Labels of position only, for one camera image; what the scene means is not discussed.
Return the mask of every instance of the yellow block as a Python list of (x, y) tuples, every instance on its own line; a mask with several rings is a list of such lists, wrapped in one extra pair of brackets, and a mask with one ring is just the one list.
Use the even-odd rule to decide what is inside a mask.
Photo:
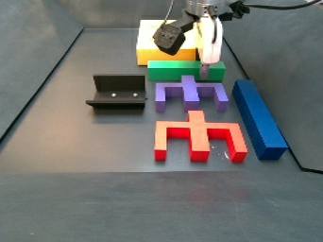
[(152, 35), (163, 20), (141, 20), (136, 42), (137, 65), (148, 65), (148, 61), (195, 61), (196, 60), (196, 28), (185, 32), (185, 42), (177, 53), (171, 56), (161, 52), (153, 43)]

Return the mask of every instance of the gray wall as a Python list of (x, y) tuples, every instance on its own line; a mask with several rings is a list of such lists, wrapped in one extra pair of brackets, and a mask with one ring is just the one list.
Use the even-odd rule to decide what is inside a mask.
[[(84, 27), (137, 28), (141, 19), (164, 19), (171, 0), (57, 0)], [(184, 0), (175, 1), (171, 19), (181, 16)]]
[[(261, 4), (276, 5), (267, 0)], [(256, 81), (299, 164), (323, 171), (323, 9), (252, 9), (224, 38)]]
[(0, 139), (81, 32), (52, 0), (0, 0)]

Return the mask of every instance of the red e-shaped block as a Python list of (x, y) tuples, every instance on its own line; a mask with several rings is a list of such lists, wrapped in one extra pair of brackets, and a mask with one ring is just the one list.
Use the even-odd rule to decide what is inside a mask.
[(247, 147), (240, 126), (236, 123), (205, 123), (203, 111), (188, 111), (187, 122), (157, 121), (155, 131), (155, 160), (167, 160), (167, 139), (189, 140), (189, 157), (192, 162), (207, 162), (209, 156), (209, 139), (224, 139), (232, 163), (241, 163)]

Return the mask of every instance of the blue block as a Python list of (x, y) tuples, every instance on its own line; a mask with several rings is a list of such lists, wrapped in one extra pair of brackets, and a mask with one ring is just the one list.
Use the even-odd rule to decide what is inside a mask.
[(288, 144), (252, 80), (237, 80), (232, 94), (259, 160), (279, 160)]

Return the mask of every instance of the purple block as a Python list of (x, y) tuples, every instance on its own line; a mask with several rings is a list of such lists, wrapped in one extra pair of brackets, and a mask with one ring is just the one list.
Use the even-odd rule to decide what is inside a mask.
[(224, 112), (228, 98), (220, 83), (196, 83), (193, 76), (181, 76), (181, 83), (156, 83), (155, 107), (157, 112), (165, 111), (165, 97), (183, 96), (184, 110), (199, 110), (199, 97), (212, 97), (217, 112)]

